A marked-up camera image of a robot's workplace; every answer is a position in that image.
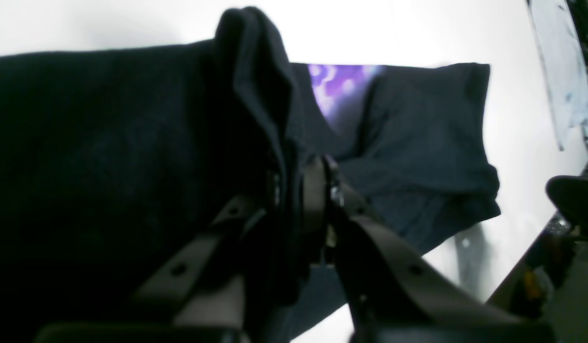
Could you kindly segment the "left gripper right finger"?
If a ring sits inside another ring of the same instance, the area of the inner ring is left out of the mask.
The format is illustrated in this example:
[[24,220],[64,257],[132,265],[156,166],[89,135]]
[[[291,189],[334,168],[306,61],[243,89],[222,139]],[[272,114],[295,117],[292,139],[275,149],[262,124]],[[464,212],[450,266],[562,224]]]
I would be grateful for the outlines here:
[[305,167],[303,242],[310,265],[336,269],[352,343],[555,343],[550,325],[523,321],[466,295],[389,229],[337,163]]

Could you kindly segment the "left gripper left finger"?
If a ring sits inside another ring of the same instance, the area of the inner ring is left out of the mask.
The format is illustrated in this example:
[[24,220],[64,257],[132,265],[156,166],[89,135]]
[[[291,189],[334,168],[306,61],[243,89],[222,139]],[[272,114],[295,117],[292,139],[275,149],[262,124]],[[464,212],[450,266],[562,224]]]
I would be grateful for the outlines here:
[[247,234],[280,203],[280,176],[265,191],[237,194],[199,236],[168,259],[129,297],[123,315],[139,322],[47,325],[37,343],[248,343],[244,331]]

